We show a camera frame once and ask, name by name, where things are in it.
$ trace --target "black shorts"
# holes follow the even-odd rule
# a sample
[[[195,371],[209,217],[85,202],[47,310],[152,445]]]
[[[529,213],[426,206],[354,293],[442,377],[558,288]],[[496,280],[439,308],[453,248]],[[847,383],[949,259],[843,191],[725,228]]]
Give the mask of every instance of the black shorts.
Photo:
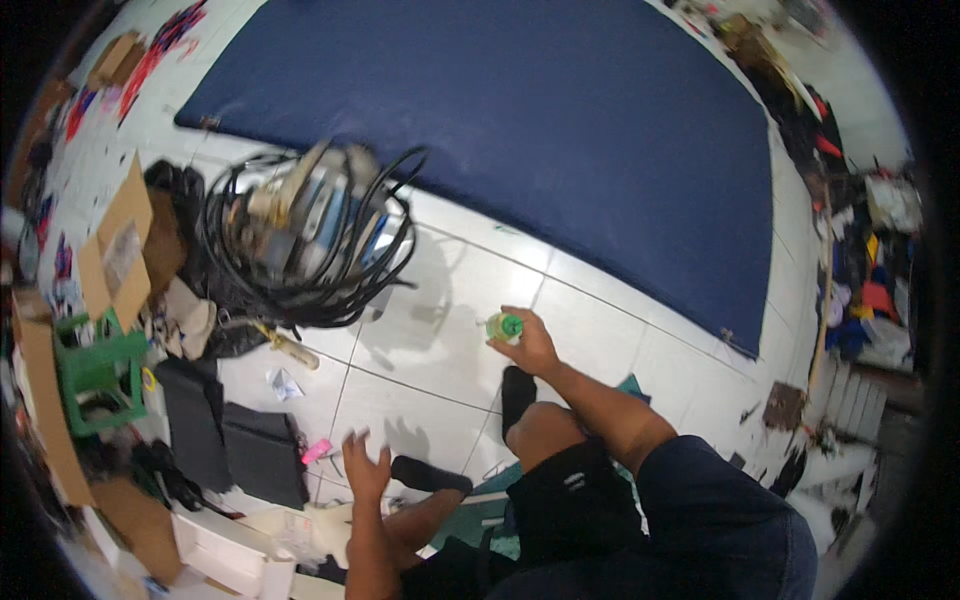
[[[518,561],[448,538],[441,551],[400,574],[403,596],[483,598],[519,570],[646,543],[630,482],[617,474],[599,439],[551,456],[507,494],[520,540]]]

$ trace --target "hand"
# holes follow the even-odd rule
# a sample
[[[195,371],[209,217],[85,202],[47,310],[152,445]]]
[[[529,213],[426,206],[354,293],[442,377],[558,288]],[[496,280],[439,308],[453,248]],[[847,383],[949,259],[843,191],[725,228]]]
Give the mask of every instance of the hand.
[[[562,363],[553,348],[553,340],[546,332],[543,321],[532,310],[516,308],[515,306],[501,306],[505,313],[520,317],[523,321],[523,331],[520,332],[520,341],[511,346],[499,340],[489,340],[487,346],[500,352],[516,363],[525,372],[538,377],[546,378]]]
[[[369,429],[360,432],[360,435],[352,431],[347,434],[343,447],[344,468],[356,503],[379,505],[383,491],[390,483],[390,448],[386,445],[380,448],[380,460],[374,464],[367,456],[369,436]]]

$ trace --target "crumpled paper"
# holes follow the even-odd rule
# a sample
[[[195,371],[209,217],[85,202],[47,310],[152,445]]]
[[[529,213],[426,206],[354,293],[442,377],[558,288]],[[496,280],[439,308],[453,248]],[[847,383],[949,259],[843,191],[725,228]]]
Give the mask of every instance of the crumpled paper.
[[[267,383],[274,389],[276,399],[280,402],[292,397],[303,396],[303,390],[294,381],[286,369],[273,369],[267,372]]]

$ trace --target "navy blue foam mat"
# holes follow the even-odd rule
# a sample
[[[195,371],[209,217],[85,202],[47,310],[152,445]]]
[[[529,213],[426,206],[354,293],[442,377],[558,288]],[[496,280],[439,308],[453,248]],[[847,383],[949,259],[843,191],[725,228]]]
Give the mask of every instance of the navy blue foam mat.
[[[202,121],[294,148],[362,141],[384,161],[426,144],[419,187],[758,353],[766,117],[644,2],[271,0],[176,117]]]

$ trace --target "black sock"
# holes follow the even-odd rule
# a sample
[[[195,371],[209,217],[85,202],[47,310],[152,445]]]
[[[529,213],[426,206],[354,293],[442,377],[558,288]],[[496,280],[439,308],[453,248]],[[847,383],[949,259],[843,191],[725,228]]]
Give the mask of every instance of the black sock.
[[[431,467],[424,461],[399,455],[390,466],[391,476],[408,488],[423,492],[456,490],[463,495],[473,491],[473,482],[465,475]]]
[[[507,431],[520,420],[527,407],[537,401],[537,383],[532,375],[520,367],[510,366],[503,370],[503,385],[500,388],[503,399],[503,443],[507,442]]]

